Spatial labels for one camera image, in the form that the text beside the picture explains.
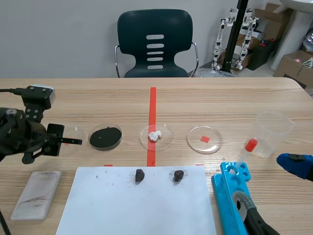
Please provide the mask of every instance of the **blue holder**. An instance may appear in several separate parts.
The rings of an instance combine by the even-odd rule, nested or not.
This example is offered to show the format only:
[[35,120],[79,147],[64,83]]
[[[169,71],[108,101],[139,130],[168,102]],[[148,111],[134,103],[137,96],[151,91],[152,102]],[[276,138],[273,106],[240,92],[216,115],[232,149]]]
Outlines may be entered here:
[[236,163],[222,163],[221,174],[212,176],[217,205],[225,235],[248,235],[244,223],[232,201],[235,191],[243,191],[250,196],[246,182],[251,179],[248,167],[241,164],[237,174],[230,174]]

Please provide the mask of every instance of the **white cotton ball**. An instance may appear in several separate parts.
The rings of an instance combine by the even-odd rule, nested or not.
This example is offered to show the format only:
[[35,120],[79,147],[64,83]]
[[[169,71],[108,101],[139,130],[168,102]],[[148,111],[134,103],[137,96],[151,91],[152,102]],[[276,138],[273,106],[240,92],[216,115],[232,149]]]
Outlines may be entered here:
[[161,131],[156,131],[158,138],[161,139],[162,138],[162,132]]
[[150,132],[148,136],[151,141],[157,141],[158,139],[158,134],[156,132]]

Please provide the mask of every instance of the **black metal pole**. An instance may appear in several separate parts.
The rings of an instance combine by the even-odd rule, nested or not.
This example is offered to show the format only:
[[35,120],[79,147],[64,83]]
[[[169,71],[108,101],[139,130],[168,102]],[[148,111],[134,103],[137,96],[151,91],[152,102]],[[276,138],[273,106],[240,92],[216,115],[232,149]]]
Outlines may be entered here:
[[237,4],[238,14],[234,25],[231,28],[227,48],[225,52],[225,58],[222,66],[222,71],[230,72],[231,60],[234,55],[236,43],[238,40],[239,32],[246,12],[248,0],[239,0]]

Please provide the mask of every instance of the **floor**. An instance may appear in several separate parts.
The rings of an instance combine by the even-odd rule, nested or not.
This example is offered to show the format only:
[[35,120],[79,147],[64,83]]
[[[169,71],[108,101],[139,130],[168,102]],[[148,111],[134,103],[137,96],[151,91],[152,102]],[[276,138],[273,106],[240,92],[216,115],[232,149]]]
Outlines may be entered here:
[[269,60],[266,64],[263,64],[256,70],[249,70],[247,68],[241,71],[231,71],[232,74],[237,75],[239,77],[273,77],[274,71],[269,68],[271,60]]

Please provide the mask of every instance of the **red dropper cap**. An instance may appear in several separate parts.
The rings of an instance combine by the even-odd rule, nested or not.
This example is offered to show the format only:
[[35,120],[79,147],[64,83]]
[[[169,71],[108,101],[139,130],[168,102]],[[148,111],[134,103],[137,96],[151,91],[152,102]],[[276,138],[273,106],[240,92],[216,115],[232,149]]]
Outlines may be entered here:
[[252,152],[257,144],[258,141],[256,139],[250,139],[249,142],[246,144],[246,151]]

